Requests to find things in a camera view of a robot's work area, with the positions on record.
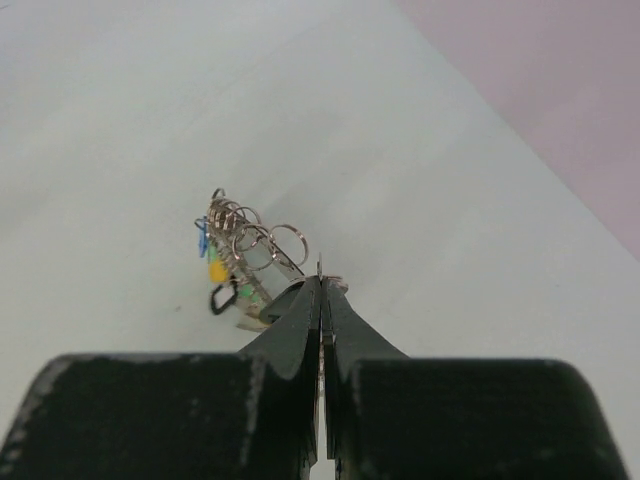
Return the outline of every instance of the white table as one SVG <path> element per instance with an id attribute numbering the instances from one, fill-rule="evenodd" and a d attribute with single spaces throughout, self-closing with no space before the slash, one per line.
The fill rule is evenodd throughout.
<path id="1" fill-rule="evenodd" d="M 408 354 L 575 364 L 640 475 L 640 265 L 395 5 L 87 3 L 0 10 L 0 430 L 58 354 L 254 337 L 207 307 L 224 186 Z"/>

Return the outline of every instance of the metal ring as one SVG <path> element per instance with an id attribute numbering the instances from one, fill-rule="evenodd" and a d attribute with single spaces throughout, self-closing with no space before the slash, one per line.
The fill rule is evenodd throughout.
<path id="1" fill-rule="evenodd" d="M 244 215 L 244 211 L 248 211 L 251 212 L 253 214 L 253 216 L 255 217 L 255 221 L 254 222 L 249 222 L 247 219 L 247 216 Z M 253 208 L 251 207 L 237 207 L 234 208 L 231 213 L 229 213 L 227 215 L 227 220 L 224 223 L 224 227 L 223 227 L 223 231 L 227 230 L 227 222 L 229 221 L 229 219 L 233 218 L 235 215 L 242 215 L 242 218 L 244 220 L 247 220 L 247 224 L 253 224 L 253 225 L 262 225 L 262 220 L 260 219 L 260 215 L 258 215 L 258 212 L 256 212 Z M 238 242 L 241 242 L 242 240 L 244 240 L 244 237 L 247 235 L 247 230 L 245 229 L 241 229 L 239 232 L 236 233 L 236 236 L 240 236 L 240 238 L 238 238 Z M 251 245 L 249 245 L 247 248 L 238 248 L 238 252 L 243 253 L 243 252 L 247 252 L 249 250 L 251 250 L 252 248 L 255 248 L 256 245 L 258 245 L 258 243 L 260 242 L 260 240 L 262 238 L 266 238 L 266 235 L 261 235 L 260 233 L 258 234 L 258 236 L 256 237 L 256 239 L 251 243 Z"/>
<path id="2" fill-rule="evenodd" d="M 219 231 L 225 231 L 224 230 L 224 224 L 221 225 L 221 218 L 220 216 L 225 213 L 225 211 L 223 210 L 224 208 L 229 208 L 231 206 L 235 206 L 235 207 L 240 207 L 240 204 L 238 202 L 234 202 L 233 200 L 229 200 L 226 198 L 222 198 L 220 199 L 219 202 L 216 202 L 215 207 L 217 207 L 217 210 L 214 211 L 213 213 L 213 228 L 215 230 L 219 230 Z"/>
<path id="3" fill-rule="evenodd" d="M 216 191 L 213 192 L 213 195 L 211 196 L 211 200 L 213 200 L 214 198 L 218 198 L 218 196 L 220 197 L 227 196 L 227 192 L 224 191 L 224 188 L 216 188 Z"/>
<path id="4" fill-rule="evenodd" d="M 259 223 L 247 223 L 246 225 L 243 225 L 240 231 L 233 236 L 233 240 L 231 241 L 231 252 L 233 253 L 233 256 L 235 257 L 236 260 L 243 259 L 243 256 L 241 255 L 241 253 L 243 252 L 238 252 L 238 242 L 247 235 L 250 229 L 254 229 L 256 232 L 258 232 L 258 235 L 262 234 L 264 238 L 267 238 L 267 239 L 269 238 L 269 230 L 264 225 L 261 225 Z M 245 264 L 247 265 L 247 268 L 253 272 L 257 272 L 269 267 L 274 261 L 276 261 L 276 253 L 270 247 L 268 247 L 268 250 L 271 252 L 271 260 L 269 260 L 269 262 L 262 265 L 261 267 L 252 267 L 245 260 Z"/>
<path id="5" fill-rule="evenodd" d="M 295 233 L 296 236 L 300 239 L 300 241 L 302 242 L 302 246 L 304 248 L 304 258 L 302 259 L 302 261 L 300 263 L 295 263 L 294 262 L 294 265 L 296 265 L 298 267 L 304 265 L 305 262 L 309 259 L 309 243 L 307 242 L 307 239 L 305 238 L 305 236 L 302 234 L 302 232 L 300 230 L 298 230 L 293 225 L 289 225 L 288 223 L 282 223 L 280 225 L 275 225 L 275 226 L 271 227 L 271 229 L 269 230 L 269 243 L 271 243 L 274 246 L 274 255 L 275 255 L 274 258 L 275 258 L 275 260 L 277 260 L 282 265 L 287 263 L 287 259 L 280 258 L 280 256 L 278 255 L 277 250 L 275 250 L 275 248 L 277 247 L 278 244 L 276 243 L 276 237 L 273 234 L 273 231 L 276 228 L 285 228 L 287 230 L 290 230 L 293 233 Z"/>

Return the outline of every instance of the keychain charm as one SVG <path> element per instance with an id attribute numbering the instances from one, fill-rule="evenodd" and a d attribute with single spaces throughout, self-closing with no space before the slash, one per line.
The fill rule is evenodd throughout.
<path id="1" fill-rule="evenodd" d="M 269 327 L 279 318 L 274 312 L 290 304 L 304 281 L 300 267 L 309 258 L 305 236 L 289 224 L 266 227 L 253 208 L 229 200 L 222 188 L 214 192 L 207 214 L 195 225 L 200 230 L 200 257 L 206 258 L 209 279 L 214 284 L 210 298 L 213 314 L 220 315 L 235 306 L 244 313 L 238 327 L 254 331 Z M 279 233 L 293 234 L 301 243 L 303 252 L 298 262 L 278 245 Z"/>

